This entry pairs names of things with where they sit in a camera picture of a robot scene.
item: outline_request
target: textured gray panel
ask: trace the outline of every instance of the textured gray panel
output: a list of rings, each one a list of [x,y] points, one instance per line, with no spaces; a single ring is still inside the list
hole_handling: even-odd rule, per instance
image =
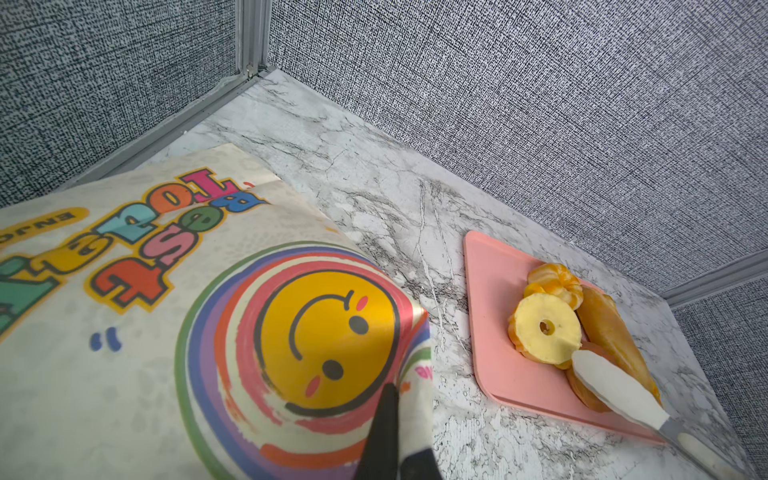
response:
[[[674,314],[761,478],[768,478],[768,277]]]
[[[0,8],[0,207],[46,194],[237,73],[232,0]]]
[[[275,0],[270,61],[661,292],[768,247],[766,6]]]

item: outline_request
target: smiley face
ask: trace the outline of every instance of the smiley face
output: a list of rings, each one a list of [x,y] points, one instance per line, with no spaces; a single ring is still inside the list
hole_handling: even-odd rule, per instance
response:
[[[397,350],[394,299],[356,273],[305,273],[276,289],[257,319],[254,345],[262,371],[286,408],[338,415],[381,386]]]

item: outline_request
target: white marble surface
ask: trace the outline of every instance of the white marble surface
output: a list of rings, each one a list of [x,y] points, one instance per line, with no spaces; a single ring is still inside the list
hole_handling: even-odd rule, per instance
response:
[[[146,164],[227,142],[262,158],[431,313],[435,453],[446,478],[705,478],[669,447],[501,406],[480,391],[462,250],[470,230],[564,262],[611,294],[667,410],[702,425],[744,466],[737,437],[660,297],[281,71]]]

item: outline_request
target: yellow label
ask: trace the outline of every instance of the yellow label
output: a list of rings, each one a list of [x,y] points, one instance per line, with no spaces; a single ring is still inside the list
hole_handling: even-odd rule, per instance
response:
[[[89,213],[88,209],[83,207],[63,208],[4,228],[0,231],[0,249],[27,240],[40,233],[50,232],[59,227],[66,227],[67,225],[77,223],[80,220],[84,220]]]

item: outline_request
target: pink cutting board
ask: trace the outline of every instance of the pink cutting board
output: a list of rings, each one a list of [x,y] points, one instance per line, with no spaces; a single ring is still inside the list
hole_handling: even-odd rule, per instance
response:
[[[571,390],[565,372],[515,350],[507,320],[523,297],[528,272],[544,262],[475,231],[464,237],[464,262],[475,378],[483,393],[530,412],[664,443],[651,430],[616,413],[588,409]]]

